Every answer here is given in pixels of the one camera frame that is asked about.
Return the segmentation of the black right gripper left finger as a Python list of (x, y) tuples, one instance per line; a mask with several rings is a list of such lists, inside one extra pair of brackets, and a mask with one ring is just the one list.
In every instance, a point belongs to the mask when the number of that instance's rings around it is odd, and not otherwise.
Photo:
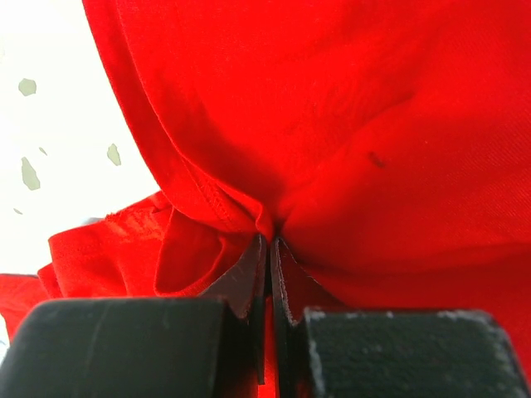
[(267, 243), (195, 298), (56, 300), (1, 365), (4, 397), (255, 397), (264, 381)]

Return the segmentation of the red t-shirt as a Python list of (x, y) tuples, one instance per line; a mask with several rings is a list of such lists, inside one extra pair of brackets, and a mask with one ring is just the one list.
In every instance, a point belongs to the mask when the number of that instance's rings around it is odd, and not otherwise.
[(527, 1), (87, 1), (159, 191), (1, 278), (12, 344), (56, 300), (195, 298), (257, 235), (351, 308), (461, 309), (530, 385)]

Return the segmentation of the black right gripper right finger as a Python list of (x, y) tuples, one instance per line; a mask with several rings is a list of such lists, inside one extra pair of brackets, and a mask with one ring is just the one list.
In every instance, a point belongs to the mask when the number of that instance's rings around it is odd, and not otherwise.
[(527, 397), (504, 329), (461, 309), (362, 310), (330, 294), (282, 239), (270, 248), (280, 397)]

